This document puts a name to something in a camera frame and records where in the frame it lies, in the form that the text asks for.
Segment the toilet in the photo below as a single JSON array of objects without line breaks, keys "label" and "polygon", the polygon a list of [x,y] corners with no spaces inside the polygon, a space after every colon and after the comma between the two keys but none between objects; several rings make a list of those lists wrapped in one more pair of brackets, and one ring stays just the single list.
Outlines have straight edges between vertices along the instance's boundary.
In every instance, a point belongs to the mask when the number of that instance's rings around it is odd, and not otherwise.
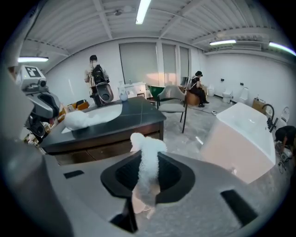
[{"label": "toilet", "polygon": [[230,104],[230,100],[232,99],[233,91],[230,90],[230,89],[226,89],[226,90],[222,93],[222,95],[223,95],[223,99],[222,99],[222,101],[223,101],[224,103],[228,103],[228,104]]},{"label": "toilet", "polygon": [[282,111],[281,119],[279,119],[276,124],[277,129],[287,126],[287,122],[289,121],[289,118],[290,118],[290,111],[289,111],[289,107],[286,106]]},{"label": "toilet", "polygon": [[208,96],[214,96],[215,94],[215,88],[213,85],[210,85],[208,88]]},{"label": "toilet", "polygon": [[249,89],[247,87],[243,88],[239,102],[245,104],[248,100],[249,97]]}]

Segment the man in white shirt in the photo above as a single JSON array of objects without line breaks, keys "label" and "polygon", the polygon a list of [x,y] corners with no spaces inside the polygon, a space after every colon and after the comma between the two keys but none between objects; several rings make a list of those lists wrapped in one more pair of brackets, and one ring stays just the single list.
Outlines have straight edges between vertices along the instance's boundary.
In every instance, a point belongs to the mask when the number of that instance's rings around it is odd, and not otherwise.
[{"label": "man in white shirt", "polygon": [[[94,80],[93,80],[93,75],[92,75],[92,71],[93,69],[98,65],[98,58],[96,55],[91,55],[89,58],[89,67],[87,70],[85,70],[85,74],[86,77],[84,79],[84,81],[86,83],[88,83],[89,85],[89,89],[90,89],[90,93],[92,93],[92,87],[95,86]],[[106,75],[107,79],[109,78],[108,74],[106,73],[106,71],[104,70],[104,74]]]}]

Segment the fluorescent light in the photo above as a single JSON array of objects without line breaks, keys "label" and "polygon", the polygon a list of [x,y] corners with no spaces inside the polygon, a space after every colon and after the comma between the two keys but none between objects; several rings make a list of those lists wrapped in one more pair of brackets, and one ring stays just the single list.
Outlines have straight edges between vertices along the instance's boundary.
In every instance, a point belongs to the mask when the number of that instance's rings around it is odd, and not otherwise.
[{"label": "fluorescent light", "polygon": [[18,62],[46,62],[47,57],[19,57]]},{"label": "fluorescent light", "polygon": [[216,42],[212,42],[210,43],[210,45],[218,45],[218,44],[234,44],[236,43],[236,41],[234,39],[230,39],[230,40],[222,40],[222,41],[216,41]]},{"label": "fluorescent light", "polygon": [[269,42],[269,46],[284,50],[284,51],[289,52],[289,53],[293,54],[294,56],[296,56],[296,53],[293,50],[290,50],[289,48],[287,48],[283,45],[276,44],[274,42]]},{"label": "fluorescent light", "polygon": [[136,19],[136,25],[141,25],[143,24],[146,12],[148,10],[149,4],[151,0],[141,0],[139,10],[138,10],[138,15]]}]

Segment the black backpack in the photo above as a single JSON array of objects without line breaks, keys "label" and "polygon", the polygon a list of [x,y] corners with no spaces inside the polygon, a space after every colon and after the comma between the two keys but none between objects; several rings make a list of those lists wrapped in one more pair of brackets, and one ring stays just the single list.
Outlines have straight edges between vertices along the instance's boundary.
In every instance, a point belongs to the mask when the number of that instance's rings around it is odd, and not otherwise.
[{"label": "black backpack", "polygon": [[92,70],[92,76],[96,85],[102,82],[107,82],[106,75],[99,64]]}]

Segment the window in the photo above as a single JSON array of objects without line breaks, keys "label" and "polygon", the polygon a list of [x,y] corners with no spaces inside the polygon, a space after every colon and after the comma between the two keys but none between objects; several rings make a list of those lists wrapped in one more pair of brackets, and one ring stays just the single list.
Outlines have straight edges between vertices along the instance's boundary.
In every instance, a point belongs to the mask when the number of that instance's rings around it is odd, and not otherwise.
[{"label": "window", "polygon": [[162,52],[165,71],[165,86],[176,85],[176,46],[170,44],[162,44]]},{"label": "window", "polygon": [[156,43],[120,44],[119,49],[125,84],[159,85]]},{"label": "window", "polygon": [[181,60],[181,85],[184,85],[186,78],[189,77],[189,51],[188,51],[188,49],[180,47],[180,60]]}]

